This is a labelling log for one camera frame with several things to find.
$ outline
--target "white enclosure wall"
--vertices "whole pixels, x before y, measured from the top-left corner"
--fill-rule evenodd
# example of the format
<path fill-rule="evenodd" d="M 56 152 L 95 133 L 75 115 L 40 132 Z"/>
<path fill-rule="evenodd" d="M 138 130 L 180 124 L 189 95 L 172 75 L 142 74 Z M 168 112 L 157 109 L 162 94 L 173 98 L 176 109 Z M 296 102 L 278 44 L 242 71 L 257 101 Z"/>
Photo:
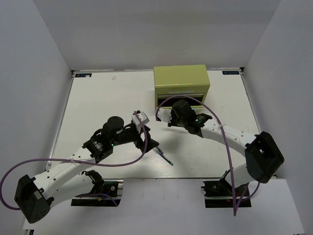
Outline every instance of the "white enclosure wall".
<path fill-rule="evenodd" d="M 71 70 L 244 67 L 279 0 L 34 0 Z"/>
<path fill-rule="evenodd" d="M 250 58 L 245 85 L 262 130 L 278 142 L 306 234 L 313 234 L 313 2 L 282 0 Z"/>
<path fill-rule="evenodd" d="M 0 176 L 13 165 L 49 155 L 70 70 L 32 0 L 0 1 Z M 13 171 L 4 184 L 13 198 L 18 179 L 43 164 Z M 0 234 L 20 234 L 24 216 L 0 205 Z"/>

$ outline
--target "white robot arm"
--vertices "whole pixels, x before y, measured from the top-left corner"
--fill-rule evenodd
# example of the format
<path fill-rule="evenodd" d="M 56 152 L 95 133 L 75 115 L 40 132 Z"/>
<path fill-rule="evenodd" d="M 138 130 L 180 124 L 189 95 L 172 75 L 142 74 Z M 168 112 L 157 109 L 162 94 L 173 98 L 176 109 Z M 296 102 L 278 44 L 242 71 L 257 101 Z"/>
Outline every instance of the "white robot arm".
<path fill-rule="evenodd" d="M 184 99 L 175 102 L 172 109 L 161 108 L 157 120 L 168 123 L 168 126 L 183 127 L 190 134 L 225 144 L 218 122 L 207 114 L 197 115 Z M 229 147 L 246 158 L 246 164 L 233 169 L 234 187 L 237 188 L 254 180 L 267 183 L 284 162 L 271 135 L 266 132 L 254 135 L 226 125 L 223 129 Z M 222 177 L 222 181 L 232 186 L 229 171 Z"/>
<path fill-rule="evenodd" d="M 137 111 L 137 116 L 146 130 L 146 152 L 159 145 L 151 139 L 146 126 L 149 119 L 144 112 Z M 113 147 L 133 142 L 136 148 L 144 151 L 145 143 L 140 137 L 142 127 L 135 114 L 132 122 L 124 126 L 120 117 L 111 117 L 97 130 L 89 141 L 83 144 L 69 158 L 71 162 L 61 162 L 54 168 L 30 178 L 25 175 L 20 178 L 15 194 L 15 201 L 29 223 L 42 219 L 50 209 L 57 204 L 86 193 L 106 193 L 103 190 L 103 180 L 99 173 L 85 170 L 89 164 L 75 163 L 75 160 L 97 164 L 113 153 Z"/>

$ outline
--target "purple cable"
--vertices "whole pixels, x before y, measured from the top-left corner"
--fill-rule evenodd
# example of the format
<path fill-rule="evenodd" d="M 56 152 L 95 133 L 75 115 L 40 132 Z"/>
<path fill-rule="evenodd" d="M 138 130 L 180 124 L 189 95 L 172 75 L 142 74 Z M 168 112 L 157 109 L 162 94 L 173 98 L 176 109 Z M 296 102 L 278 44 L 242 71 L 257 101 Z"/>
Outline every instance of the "purple cable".
<path fill-rule="evenodd" d="M 190 96 L 187 96 L 187 95 L 182 95 L 182 94 L 178 94 L 178 95 L 174 95 L 174 96 L 171 96 L 169 98 L 167 98 L 166 100 L 164 100 L 159 106 L 158 108 L 156 109 L 156 118 L 157 118 L 157 114 L 160 110 L 160 108 L 163 106 L 163 104 L 170 100 L 170 99 L 173 99 L 173 98 L 177 98 L 177 97 L 185 97 L 185 98 L 189 98 L 189 99 L 192 99 L 193 101 L 201 104 L 203 107 L 205 107 L 208 111 L 210 111 L 210 113 L 215 117 L 216 121 L 218 122 L 218 124 L 220 125 L 220 128 L 221 128 L 221 132 L 222 132 L 222 136 L 223 136 L 223 140 L 224 140 L 224 143 L 225 143 L 225 147 L 226 147 L 226 151 L 227 151 L 227 156 L 228 156 L 228 162 L 229 162 L 229 170 L 230 170 L 230 179 L 231 179 L 231 191 L 232 191 L 232 196 L 233 196 L 233 210 L 234 210 L 234 216 L 236 216 L 237 214 L 237 205 L 236 205 L 236 190 L 235 190 L 235 180 L 234 180 L 234 171 L 233 171 L 233 164 L 232 164 L 232 161 L 231 161 L 231 156 L 230 156 L 230 150 L 229 150 L 229 145 L 228 145 L 228 142 L 227 142 L 227 138 L 226 138 L 226 134 L 225 134 L 225 130 L 222 126 L 222 123 L 219 119 L 219 117 L 208 107 L 206 106 L 205 104 L 203 104 L 201 101 L 193 98 L 193 97 L 190 97 Z"/>
<path fill-rule="evenodd" d="M 127 166 L 127 165 L 131 165 L 131 164 L 134 164 L 136 162 L 138 162 L 140 159 L 143 158 L 143 156 L 145 155 L 146 151 L 147 151 L 147 147 L 148 147 L 148 137 L 147 137 L 147 132 L 146 132 L 146 129 L 144 127 L 144 124 L 142 123 L 141 119 L 139 118 L 139 116 L 137 115 L 136 112 L 134 112 L 136 118 L 138 119 L 141 127 L 142 127 L 142 131 L 143 131 L 143 134 L 145 136 L 145 145 L 144 145 L 144 149 L 143 149 L 143 152 L 142 154 L 140 155 L 139 158 L 137 158 L 136 160 L 132 161 L 132 162 L 129 162 L 129 163 L 123 163 L 123 164 L 97 164 L 97 163 L 89 163 L 89 162 L 85 162 L 85 161 L 82 161 L 82 160 L 71 160 L 71 159 L 62 159 L 62 158 L 35 158 L 35 159 L 30 159 L 30 160 L 26 160 L 26 161 L 23 161 L 23 162 L 20 162 L 18 164 L 16 164 L 15 166 L 13 166 L 12 168 L 10 168 L 5 174 L 4 176 L 2 177 L 1 181 L 0 181 L 0 201 L 2 202 L 2 204 L 11 209 L 11 210 L 15 210 L 15 211 L 19 211 L 20 208 L 18 207 L 12 207 L 10 206 L 9 204 L 6 203 L 6 201 L 4 200 L 3 198 L 3 194 L 2 194 L 2 186 L 3 186 L 3 183 L 4 183 L 4 180 L 6 179 L 6 177 L 11 173 L 11 171 L 13 171 L 15 168 L 23 165 L 23 164 L 26 164 L 26 163 L 32 163 L 32 162 L 46 162 L 46 161 L 52 161 L 52 162 L 64 162 L 64 163 L 71 163 L 71 162 L 75 162 L 75 163 L 81 163 L 81 164 L 87 164 L 87 165 L 96 165 L 96 166 L 106 166 L 106 167 L 118 167 L 118 166 Z"/>
<path fill-rule="evenodd" d="M 248 200 L 248 199 L 250 199 L 251 197 L 253 197 L 254 194 L 256 193 L 256 191 L 259 189 L 259 186 L 260 186 L 260 182 L 258 182 L 258 185 L 256 186 L 254 192 L 253 192 L 249 197 L 243 198 L 242 201 Z"/>
<path fill-rule="evenodd" d="M 113 201 L 114 205 L 117 206 L 117 203 L 115 202 L 115 200 L 112 197 L 110 197 L 107 194 L 105 194 L 105 193 L 95 193 L 95 194 L 84 193 L 84 194 L 80 194 L 80 195 L 78 195 L 76 197 L 95 197 L 95 196 L 105 196 L 105 197 L 111 199 L 111 201 Z"/>
<path fill-rule="evenodd" d="M 249 183 L 246 184 L 245 189 L 244 189 L 243 193 L 241 194 L 241 196 L 240 196 L 240 198 L 239 198 L 239 200 L 238 200 L 238 202 L 237 202 L 237 204 L 236 204 L 236 207 L 235 207 L 235 211 L 236 211 L 236 212 L 237 212 L 237 210 L 238 210 L 238 208 L 239 208 L 239 206 L 240 206 L 240 203 L 241 203 L 242 200 L 243 200 L 243 197 L 244 197 L 246 191 L 248 190 L 248 185 L 249 185 Z"/>

